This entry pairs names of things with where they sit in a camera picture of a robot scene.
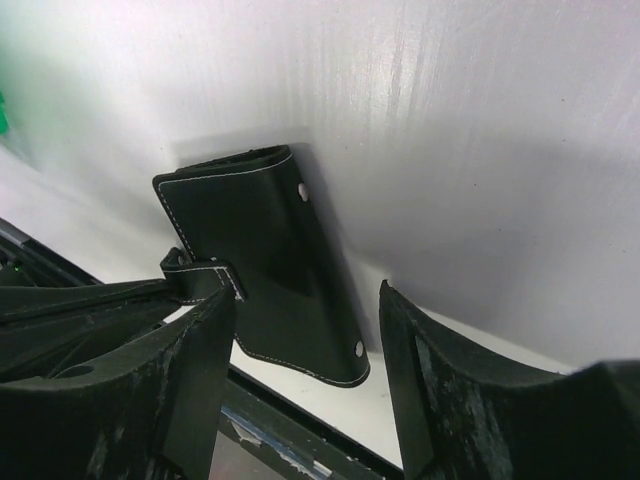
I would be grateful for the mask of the green plastic bin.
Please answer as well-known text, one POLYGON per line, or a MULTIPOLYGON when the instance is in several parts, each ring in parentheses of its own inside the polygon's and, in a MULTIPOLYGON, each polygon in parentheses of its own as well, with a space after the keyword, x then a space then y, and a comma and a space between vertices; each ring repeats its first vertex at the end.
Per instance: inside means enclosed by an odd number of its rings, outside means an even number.
POLYGON ((0 93, 0 134, 6 134, 10 129, 9 121, 6 113, 6 102, 2 93, 0 93))

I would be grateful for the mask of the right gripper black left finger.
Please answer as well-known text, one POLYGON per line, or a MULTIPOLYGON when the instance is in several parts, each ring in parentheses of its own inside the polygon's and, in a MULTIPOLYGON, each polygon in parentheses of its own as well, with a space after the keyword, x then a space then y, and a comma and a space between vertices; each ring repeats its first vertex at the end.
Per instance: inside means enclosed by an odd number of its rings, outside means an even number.
POLYGON ((5 479, 205 479, 236 320, 231 291, 52 378, 1 378, 5 479))

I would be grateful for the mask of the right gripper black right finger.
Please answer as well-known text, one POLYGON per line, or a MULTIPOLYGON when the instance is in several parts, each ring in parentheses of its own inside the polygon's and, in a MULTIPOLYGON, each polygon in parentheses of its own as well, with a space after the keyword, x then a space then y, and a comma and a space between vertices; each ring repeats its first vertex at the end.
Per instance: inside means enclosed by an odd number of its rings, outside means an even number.
POLYGON ((408 479, 635 479, 639 364, 568 375, 499 355, 388 284, 381 340, 408 479))

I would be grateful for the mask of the black leather card holder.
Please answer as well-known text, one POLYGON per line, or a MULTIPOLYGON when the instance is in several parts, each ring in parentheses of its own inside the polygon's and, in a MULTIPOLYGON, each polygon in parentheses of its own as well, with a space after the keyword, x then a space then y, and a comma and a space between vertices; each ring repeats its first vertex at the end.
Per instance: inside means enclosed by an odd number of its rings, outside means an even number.
POLYGON ((356 312, 289 146, 179 168, 152 185, 189 267, 213 266, 233 288, 245 354, 337 387, 364 382, 356 312))

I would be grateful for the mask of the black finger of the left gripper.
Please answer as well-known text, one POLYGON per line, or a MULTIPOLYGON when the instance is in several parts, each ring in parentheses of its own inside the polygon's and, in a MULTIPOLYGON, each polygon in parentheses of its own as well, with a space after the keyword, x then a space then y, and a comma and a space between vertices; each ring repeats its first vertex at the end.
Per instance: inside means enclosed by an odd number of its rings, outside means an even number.
POLYGON ((1 289, 1 378, 52 378, 155 329, 173 312, 164 280, 1 289))

